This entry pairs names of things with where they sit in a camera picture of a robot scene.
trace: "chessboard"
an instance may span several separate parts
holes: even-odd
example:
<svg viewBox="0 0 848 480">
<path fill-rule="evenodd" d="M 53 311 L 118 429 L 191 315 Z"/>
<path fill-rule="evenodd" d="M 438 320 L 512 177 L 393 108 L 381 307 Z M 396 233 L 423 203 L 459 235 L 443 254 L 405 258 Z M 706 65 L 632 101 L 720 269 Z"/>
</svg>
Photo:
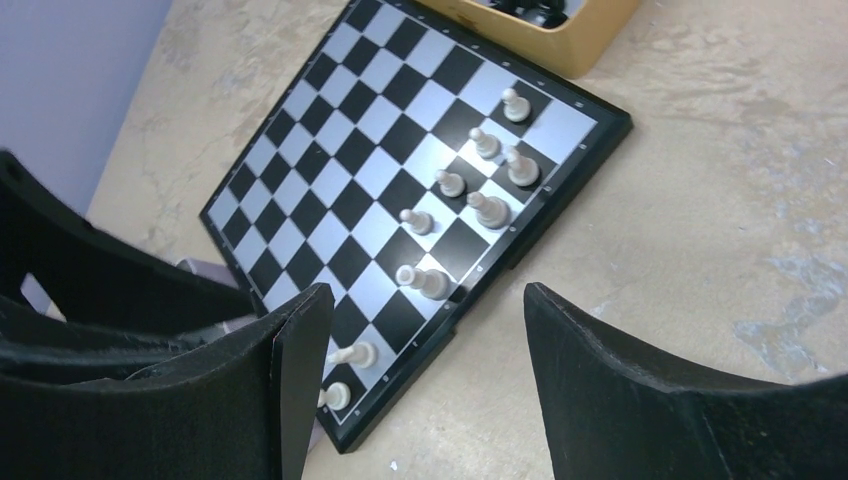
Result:
<svg viewBox="0 0 848 480">
<path fill-rule="evenodd" d="M 523 120 L 510 89 L 529 103 Z M 332 288 L 335 359 L 316 411 L 346 453 L 631 129 L 626 112 L 414 2 L 354 0 L 201 219 L 266 310 Z M 457 180 L 458 195 L 443 188 Z"/>
</svg>

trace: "beige tabletop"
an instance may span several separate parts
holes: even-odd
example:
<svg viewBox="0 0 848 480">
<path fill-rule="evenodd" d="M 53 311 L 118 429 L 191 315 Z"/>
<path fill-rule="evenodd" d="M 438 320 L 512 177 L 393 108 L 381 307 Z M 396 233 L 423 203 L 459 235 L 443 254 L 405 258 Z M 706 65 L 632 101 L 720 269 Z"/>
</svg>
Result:
<svg viewBox="0 0 848 480">
<path fill-rule="evenodd" d="M 220 261 L 198 213 L 344 3 L 174 0 L 91 220 Z M 552 478 L 527 282 L 721 370 L 848 370 L 846 32 L 845 0 L 646 0 L 576 82 L 633 133 L 365 444 L 324 439 L 304 477 Z"/>
</svg>

